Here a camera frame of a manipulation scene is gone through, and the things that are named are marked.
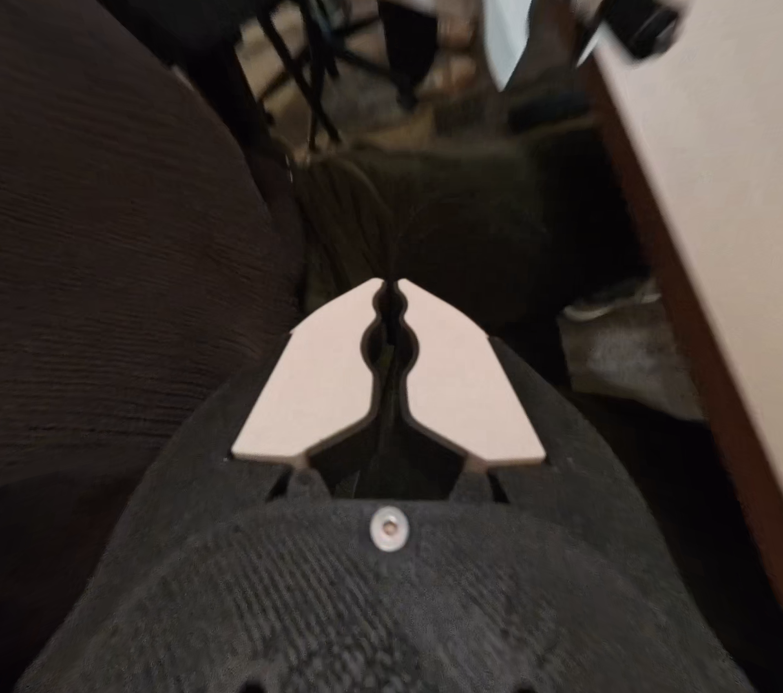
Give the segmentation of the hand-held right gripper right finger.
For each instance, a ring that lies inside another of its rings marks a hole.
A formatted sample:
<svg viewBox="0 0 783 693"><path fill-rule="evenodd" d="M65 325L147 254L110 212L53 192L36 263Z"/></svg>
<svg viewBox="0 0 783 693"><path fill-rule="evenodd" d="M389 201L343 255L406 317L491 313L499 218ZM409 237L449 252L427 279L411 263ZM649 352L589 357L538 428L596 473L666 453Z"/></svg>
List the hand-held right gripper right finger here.
<svg viewBox="0 0 783 693"><path fill-rule="evenodd" d="M484 330L407 279L398 293L414 343L404 379L413 427L461 456L469 472L543 463L543 444Z"/></svg>

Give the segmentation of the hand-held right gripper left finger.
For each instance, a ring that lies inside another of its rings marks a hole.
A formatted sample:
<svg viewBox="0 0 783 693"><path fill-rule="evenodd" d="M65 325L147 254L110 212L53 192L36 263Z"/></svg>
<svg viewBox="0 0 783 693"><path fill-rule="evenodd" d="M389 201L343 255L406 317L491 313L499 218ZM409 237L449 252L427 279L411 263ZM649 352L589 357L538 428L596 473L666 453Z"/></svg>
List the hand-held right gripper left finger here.
<svg viewBox="0 0 783 693"><path fill-rule="evenodd" d="M308 315L281 355L231 447L239 461L307 468L365 426L377 404L367 337L385 282L369 279Z"/></svg>

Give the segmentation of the person's grey shoe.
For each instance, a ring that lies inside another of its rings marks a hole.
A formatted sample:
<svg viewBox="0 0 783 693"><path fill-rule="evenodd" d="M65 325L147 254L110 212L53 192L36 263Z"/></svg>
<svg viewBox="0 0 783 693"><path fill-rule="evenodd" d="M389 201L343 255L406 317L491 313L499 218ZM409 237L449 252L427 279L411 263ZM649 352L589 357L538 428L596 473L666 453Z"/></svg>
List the person's grey shoe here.
<svg viewBox="0 0 783 693"><path fill-rule="evenodd" d="M574 301L563 308L562 316L573 323L589 323L620 309L654 304L660 299L654 277L631 277Z"/></svg>

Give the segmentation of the black office chair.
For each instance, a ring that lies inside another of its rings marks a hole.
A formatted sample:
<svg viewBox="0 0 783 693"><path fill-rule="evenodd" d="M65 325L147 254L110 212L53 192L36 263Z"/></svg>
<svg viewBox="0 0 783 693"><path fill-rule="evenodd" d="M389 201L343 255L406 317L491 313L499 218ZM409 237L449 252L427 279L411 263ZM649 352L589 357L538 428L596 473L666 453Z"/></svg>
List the black office chair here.
<svg viewBox="0 0 783 693"><path fill-rule="evenodd" d="M376 3L374 14L357 19L353 17L352 0L281 0L272 10L259 15L259 26L282 63L282 70L262 90L258 104L264 106L269 96L285 84L294 83L309 109L309 150L317 148L321 133L331 143L341 141L323 105L327 79L337 80L340 76L339 62L390 84L406 112L412 112L422 98L418 92L440 46L438 17L397 0ZM284 4L292 4L301 18L304 44L297 53L290 51L273 21L275 12ZM347 43L377 24L383 28L385 64L360 55Z"/></svg>

